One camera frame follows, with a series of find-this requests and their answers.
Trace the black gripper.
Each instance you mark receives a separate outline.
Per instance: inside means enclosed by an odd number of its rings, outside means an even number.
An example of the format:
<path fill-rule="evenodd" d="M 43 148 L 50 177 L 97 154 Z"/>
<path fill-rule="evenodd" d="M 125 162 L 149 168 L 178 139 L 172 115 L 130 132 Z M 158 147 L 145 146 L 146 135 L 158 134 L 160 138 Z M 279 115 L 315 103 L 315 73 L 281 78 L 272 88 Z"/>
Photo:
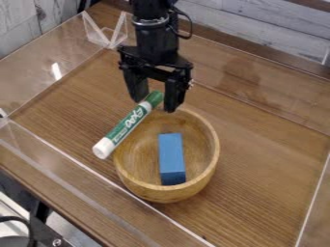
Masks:
<path fill-rule="evenodd" d="M 148 94 L 148 78 L 164 82 L 164 110 L 172 113 L 184 102 L 189 88 L 192 64 L 178 55 L 181 35 L 176 24 L 132 25 L 134 45 L 118 48 L 118 63 L 128 87 L 128 95 L 138 102 Z"/>

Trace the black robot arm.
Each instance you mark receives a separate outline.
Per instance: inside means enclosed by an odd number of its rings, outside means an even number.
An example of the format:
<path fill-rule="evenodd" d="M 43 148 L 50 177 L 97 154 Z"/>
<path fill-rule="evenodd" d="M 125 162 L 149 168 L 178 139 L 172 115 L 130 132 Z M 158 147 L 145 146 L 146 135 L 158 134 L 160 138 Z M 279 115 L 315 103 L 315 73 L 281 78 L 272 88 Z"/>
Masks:
<path fill-rule="evenodd" d="M 128 94 L 138 102 L 149 94 L 148 79 L 164 82 L 164 110 L 172 113 L 184 102 L 192 81 L 193 64 L 177 53 L 178 40 L 192 37 L 178 34 L 177 16 L 188 15 L 174 7 L 177 0 L 128 2 L 136 46 L 121 45 L 117 49 Z"/>

